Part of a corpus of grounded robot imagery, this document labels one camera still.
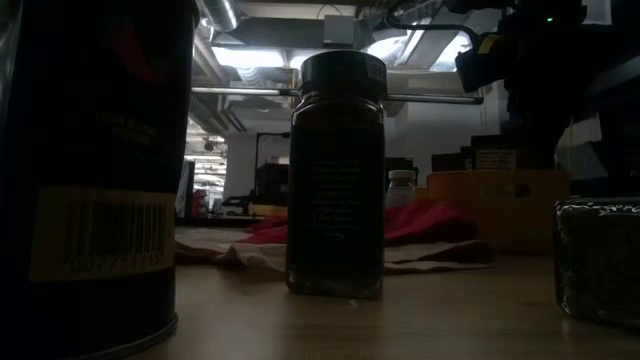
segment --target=jar label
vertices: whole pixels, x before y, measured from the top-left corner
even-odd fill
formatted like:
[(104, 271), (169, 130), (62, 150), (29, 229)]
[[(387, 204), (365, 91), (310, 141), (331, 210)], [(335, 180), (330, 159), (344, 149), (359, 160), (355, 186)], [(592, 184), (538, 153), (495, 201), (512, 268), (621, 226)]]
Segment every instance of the jar label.
[(291, 137), (289, 266), (382, 270), (382, 124)]

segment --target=dark can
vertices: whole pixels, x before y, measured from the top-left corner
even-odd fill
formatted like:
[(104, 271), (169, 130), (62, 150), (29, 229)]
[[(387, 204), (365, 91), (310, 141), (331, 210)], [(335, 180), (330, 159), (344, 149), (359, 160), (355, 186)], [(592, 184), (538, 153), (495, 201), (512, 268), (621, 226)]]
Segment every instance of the dark can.
[(25, 358), (124, 356), (175, 329), (174, 202), (197, 10), (183, 0), (0, 7), (11, 345)]

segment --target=bottle cap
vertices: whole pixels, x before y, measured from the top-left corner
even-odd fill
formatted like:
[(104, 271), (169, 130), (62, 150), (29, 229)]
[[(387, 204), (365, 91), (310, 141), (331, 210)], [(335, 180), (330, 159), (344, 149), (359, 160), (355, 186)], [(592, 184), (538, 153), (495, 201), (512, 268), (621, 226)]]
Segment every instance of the bottle cap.
[(353, 50), (327, 51), (314, 55), (300, 70), (300, 93), (354, 94), (371, 101), (387, 95), (387, 67), (373, 55)]

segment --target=yellow box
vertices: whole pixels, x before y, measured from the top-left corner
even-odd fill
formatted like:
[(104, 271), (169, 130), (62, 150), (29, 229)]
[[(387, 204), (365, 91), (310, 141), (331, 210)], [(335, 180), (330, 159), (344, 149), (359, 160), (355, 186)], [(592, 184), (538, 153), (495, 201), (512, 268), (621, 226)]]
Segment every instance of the yellow box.
[(551, 254), (554, 205), (570, 197), (564, 171), (456, 171), (427, 178), (427, 196), (467, 211), (500, 252)]

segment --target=table surface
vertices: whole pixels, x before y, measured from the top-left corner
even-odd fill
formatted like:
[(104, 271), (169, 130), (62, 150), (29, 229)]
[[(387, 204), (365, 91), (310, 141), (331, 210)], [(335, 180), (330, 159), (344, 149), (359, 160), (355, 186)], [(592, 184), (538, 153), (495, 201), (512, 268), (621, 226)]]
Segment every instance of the table surface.
[(565, 316), (552, 262), (385, 278), (384, 298), (290, 294), (283, 275), (177, 269), (177, 333), (132, 359), (640, 359), (640, 334)]

